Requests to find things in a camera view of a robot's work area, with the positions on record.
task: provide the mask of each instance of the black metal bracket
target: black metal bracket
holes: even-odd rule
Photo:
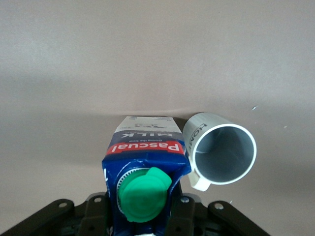
[[[231,204],[212,202],[205,207],[193,198],[173,204],[165,236],[270,236]]]
[[[1,236],[109,236],[112,225],[110,199],[98,194],[76,207],[70,200],[56,200]],[[173,202],[164,235],[270,236],[227,202],[205,207],[187,196]]]

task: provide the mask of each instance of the blue milk carton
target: blue milk carton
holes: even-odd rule
[[[183,135],[170,117],[126,117],[102,161],[115,236],[162,236],[171,197],[191,171]]]

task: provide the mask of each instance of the green cap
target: green cap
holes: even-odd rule
[[[162,211],[172,179],[152,167],[127,176],[118,189],[120,206],[129,222],[147,222]]]

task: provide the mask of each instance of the gray surface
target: gray surface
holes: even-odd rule
[[[314,1],[1,1],[0,232],[105,190],[125,115],[209,111],[258,147],[242,180],[193,191],[273,236],[315,232]]]

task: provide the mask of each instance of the white cup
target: white cup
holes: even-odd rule
[[[252,134],[244,127],[211,113],[199,113],[184,126],[193,188],[206,191],[210,184],[229,184],[244,177],[257,153]]]

